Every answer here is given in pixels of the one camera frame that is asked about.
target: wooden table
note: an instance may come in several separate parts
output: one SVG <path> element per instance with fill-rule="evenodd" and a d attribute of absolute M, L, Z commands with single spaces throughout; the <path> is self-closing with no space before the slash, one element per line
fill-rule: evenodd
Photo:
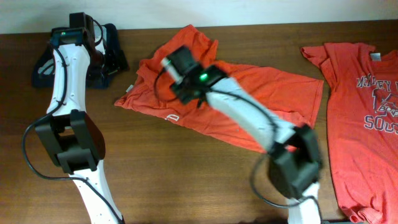
<path fill-rule="evenodd" d="M 398 21 L 337 22 L 199 28 L 220 41 L 218 59 L 275 67 L 323 79 L 300 47 L 324 42 L 365 42 L 382 54 L 398 49 Z M 163 119 L 113 106 L 133 84 L 140 59 L 150 58 L 178 29 L 121 30 L 119 38 L 131 67 L 107 90 L 87 90 L 87 112 L 103 133 L 105 172 L 116 205 L 127 223 L 238 223 L 286 218 L 251 192 L 248 177 L 256 152 L 231 146 Z M 52 89 L 35 89 L 30 74 L 49 34 L 0 35 L 0 223 L 89 223 L 75 185 L 36 177 L 21 154 L 21 136 L 44 115 Z M 315 130 L 322 147 L 320 206 L 327 220 L 344 219 L 330 177 L 326 141 L 325 83 Z M 27 138 L 38 170 L 63 175 L 36 134 Z M 271 200 L 284 198 L 265 169 L 258 186 Z"/>

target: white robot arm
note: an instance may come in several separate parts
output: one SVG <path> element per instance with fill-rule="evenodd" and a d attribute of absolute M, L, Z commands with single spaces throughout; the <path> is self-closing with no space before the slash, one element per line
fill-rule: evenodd
<path fill-rule="evenodd" d="M 319 224 L 318 171 L 322 164 L 318 144 L 308 127 L 284 121 L 247 94 L 234 78 L 215 66 L 204 69 L 182 46 L 162 60 L 164 70 L 175 80 L 170 87 L 182 103 L 199 98 L 229 116 L 264 148 L 271 159 L 269 178 L 288 198 L 289 224 Z M 297 152 L 286 150 L 296 146 Z"/>
<path fill-rule="evenodd" d="M 84 13 L 71 14 L 70 27 L 52 34 L 55 80 L 47 110 L 52 116 L 35 130 L 53 163 L 78 187 L 91 223 L 124 223 L 104 174 L 103 136 L 85 113 L 86 74 L 103 68 L 104 40 L 94 46 L 93 20 Z M 74 133 L 60 136 L 65 129 Z"/>

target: white wall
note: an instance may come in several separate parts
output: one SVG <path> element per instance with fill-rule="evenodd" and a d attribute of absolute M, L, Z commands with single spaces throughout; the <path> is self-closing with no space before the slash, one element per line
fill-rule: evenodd
<path fill-rule="evenodd" d="M 398 19 L 398 0 L 0 0 L 0 33 L 49 32 L 85 12 L 118 29 Z"/>

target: folded shirt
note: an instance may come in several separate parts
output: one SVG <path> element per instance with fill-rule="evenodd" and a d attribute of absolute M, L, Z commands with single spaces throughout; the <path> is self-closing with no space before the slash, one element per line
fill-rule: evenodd
<path fill-rule="evenodd" d="M 155 97 L 154 81 L 162 70 L 160 61 L 182 45 L 186 45 L 194 59 L 200 61 L 204 67 L 216 65 L 234 77 L 243 89 L 280 118 L 296 125 L 305 123 L 314 126 L 322 97 L 322 80 L 270 67 L 216 60 L 218 41 L 210 40 L 192 25 L 180 30 L 151 59 L 140 61 L 134 87 L 116 101 L 115 105 L 169 120 L 235 146 L 264 152 L 265 149 L 253 137 L 208 104 L 204 103 L 197 108 L 198 100 L 183 105 L 178 100 L 165 103 Z M 173 82 L 168 74 L 159 78 L 157 90 L 162 99 L 175 98 L 170 90 Z"/>

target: orange t-shirt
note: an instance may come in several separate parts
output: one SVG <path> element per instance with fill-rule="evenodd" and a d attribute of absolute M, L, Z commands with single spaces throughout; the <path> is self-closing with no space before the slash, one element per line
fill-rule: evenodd
<path fill-rule="evenodd" d="M 328 143 L 338 205 L 352 222 L 398 223 L 398 52 L 325 44 L 302 53 L 331 88 Z"/>
<path fill-rule="evenodd" d="M 178 100 L 164 103 L 155 97 L 154 80 L 162 69 L 160 61 L 182 45 L 186 45 L 195 60 L 199 60 L 204 67 L 215 64 L 237 79 L 249 94 L 282 119 L 294 124 L 315 124 L 322 97 L 322 80 L 269 67 L 235 65 L 216 60 L 218 41 L 210 40 L 193 26 L 180 30 L 155 52 L 152 59 L 141 60 L 134 87 L 115 102 L 115 105 L 167 119 L 235 146 L 264 152 L 248 133 L 224 114 L 210 108 L 208 104 L 204 103 L 197 108 L 198 100 L 183 105 Z M 172 83 L 173 80 L 168 74 L 159 78 L 157 88 L 161 98 L 175 97 L 169 89 Z"/>

